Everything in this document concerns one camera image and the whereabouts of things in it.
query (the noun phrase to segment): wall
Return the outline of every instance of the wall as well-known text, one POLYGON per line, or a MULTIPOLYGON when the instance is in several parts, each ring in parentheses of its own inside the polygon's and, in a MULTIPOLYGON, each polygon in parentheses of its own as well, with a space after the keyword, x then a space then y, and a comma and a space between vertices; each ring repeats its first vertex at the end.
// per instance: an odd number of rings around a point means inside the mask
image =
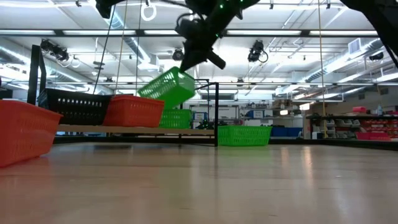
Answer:
MULTIPOLYGON (((384 111, 395 111, 395 106, 398 105, 398 87, 389 87, 387 95, 379 95, 377 90, 365 92, 365 99, 359 100, 358 94, 355 93, 347 97, 343 103, 329 103, 325 108, 326 113, 330 114, 345 114, 353 111, 355 106, 364 106, 367 110, 376 110, 379 105, 382 105, 384 111)), ((322 114, 322 104, 318 103, 313 107, 313 112, 322 114)))

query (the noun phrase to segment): red object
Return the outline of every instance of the red object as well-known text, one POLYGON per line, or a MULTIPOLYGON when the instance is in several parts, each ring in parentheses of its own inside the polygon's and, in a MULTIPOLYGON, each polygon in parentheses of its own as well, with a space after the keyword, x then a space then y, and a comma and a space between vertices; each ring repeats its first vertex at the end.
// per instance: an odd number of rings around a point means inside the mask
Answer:
POLYGON ((106 112, 105 126, 159 127, 164 101, 138 96, 115 96, 106 112))
POLYGON ((358 140, 391 141, 387 133, 355 133, 358 140))
POLYGON ((0 167, 48 153, 61 117, 28 103, 0 100, 0 167))
POLYGON ((355 113, 366 113, 366 107, 364 107, 364 106, 353 107, 353 112, 355 112, 355 113))

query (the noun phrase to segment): shelf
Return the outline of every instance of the shelf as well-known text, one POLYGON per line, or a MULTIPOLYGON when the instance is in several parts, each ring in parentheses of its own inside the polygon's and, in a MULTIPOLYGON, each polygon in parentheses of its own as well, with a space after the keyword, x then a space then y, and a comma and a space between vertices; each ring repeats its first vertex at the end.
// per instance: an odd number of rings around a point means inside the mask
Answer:
POLYGON ((214 130, 167 129, 167 128, 126 128, 126 127, 114 127, 114 126, 64 125, 64 124, 59 125, 57 131, 92 132, 92 133, 204 134, 204 135, 214 135, 214 130))
POLYGON ((306 119, 375 119, 375 120, 398 120, 398 116, 307 116, 306 119))

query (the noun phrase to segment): fluorescent light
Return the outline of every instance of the fluorescent light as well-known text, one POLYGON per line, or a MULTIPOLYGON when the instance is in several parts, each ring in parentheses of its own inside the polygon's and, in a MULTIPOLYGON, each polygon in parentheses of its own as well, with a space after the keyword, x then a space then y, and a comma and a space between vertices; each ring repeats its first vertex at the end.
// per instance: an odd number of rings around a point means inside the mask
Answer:
POLYGON ((361 76, 360 74, 350 75, 350 76, 348 76, 348 77, 346 77, 344 79, 341 79, 340 81, 338 81, 338 83, 348 82, 348 81, 354 80, 354 79, 356 79, 356 78, 358 78, 360 76, 361 76))
POLYGON ((329 99, 329 98, 332 98, 332 97, 335 97, 338 95, 339 95, 339 93, 328 93, 328 94, 325 94, 324 97, 322 97, 322 95, 320 95, 317 98, 318 99, 322 99, 322 98, 329 99))
POLYGON ((392 79, 396 79, 396 78, 398 78, 398 72, 389 74, 389 75, 383 75, 382 77, 375 79, 374 82, 379 83, 379 82, 384 82, 384 81, 388 81, 388 80, 392 80, 392 79))
POLYGON ((144 30, 147 35, 177 35, 174 30, 144 30))
POLYGON ((309 109, 310 109, 310 104, 309 103, 300 105, 300 110, 309 110, 309 109))
POLYGON ((294 99, 298 100, 298 99, 301 99, 301 98, 304 98, 304 97, 305 97, 305 94, 300 94, 300 95, 295 96, 294 99))
POLYGON ((300 35, 301 30, 228 30, 228 35, 300 35))
POLYGON ((0 30, 0 35, 55 35, 54 30, 0 30))
POLYGON ((21 88, 21 89, 23 89, 23 90, 28 90, 28 89, 29 89, 29 86, 28 86, 28 85, 25 85, 25 84, 18 84, 18 85, 8 84, 8 85, 9 85, 9 86, 16 87, 16 88, 21 88))
POLYGON ((17 72, 7 66, 0 68, 0 76, 19 81, 29 80, 29 74, 23 74, 22 72, 17 72))
MULTIPOLYGON (((65 35, 107 35, 107 30, 64 30, 65 35)), ((124 35, 134 35, 136 31, 125 30, 124 35)), ((109 35, 123 35, 123 30, 110 30, 109 35)))
POLYGON ((339 83, 338 86, 371 86, 372 83, 339 83))
POLYGON ((348 90, 345 94, 355 93, 356 91, 363 90, 364 87, 355 88, 353 90, 348 90))
POLYGON ((379 86, 398 86, 398 83, 378 83, 379 86))
POLYGON ((280 111, 280 115, 287 115, 289 112, 287 110, 280 111))
MULTIPOLYGON (((375 30, 323 30, 322 35, 375 35, 375 30)), ((310 31, 310 35, 320 35, 319 30, 310 31)))

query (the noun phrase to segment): rope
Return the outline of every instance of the rope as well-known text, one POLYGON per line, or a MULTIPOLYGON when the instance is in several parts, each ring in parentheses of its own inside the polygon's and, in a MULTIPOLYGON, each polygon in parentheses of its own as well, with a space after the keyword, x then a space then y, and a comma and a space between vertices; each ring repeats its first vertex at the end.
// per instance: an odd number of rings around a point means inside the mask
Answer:
POLYGON ((122 51, 123 51, 123 37, 124 37, 124 29, 126 28, 126 18, 127 18, 127 3, 129 0, 126 1, 126 10, 124 11, 124 22, 123 22, 123 32, 122 32, 122 39, 120 43, 120 55, 119 55, 119 65, 118 65, 118 75, 116 77, 116 88, 114 94, 118 94, 118 83, 119 83, 119 72, 120 72, 120 63, 122 62, 122 51))
MULTIPOLYGON (((321 2, 318 0, 318 17, 319 17, 319 43, 320 43, 320 53, 321 53, 321 70, 322 70, 322 107, 323 116, 326 116, 325 111, 325 86, 323 84, 323 55, 322 55, 322 26, 321 26, 321 2)), ((326 120, 323 120, 323 136, 326 137, 326 120)))
POLYGON ((100 79, 101 68, 102 68, 102 64, 104 62, 104 55, 105 55, 106 45, 108 44, 109 33, 111 32, 112 21, 113 21, 113 16, 114 16, 115 10, 116 10, 116 5, 113 6, 113 12, 112 12, 112 16, 111 16, 111 21, 109 23, 108 34, 106 35, 106 40, 105 40, 105 44, 104 44, 104 50, 102 51, 101 63, 99 65, 99 70, 98 70, 98 74, 97 74, 97 80, 95 81, 93 94, 95 94, 95 90, 97 89, 98 80, 100 79))

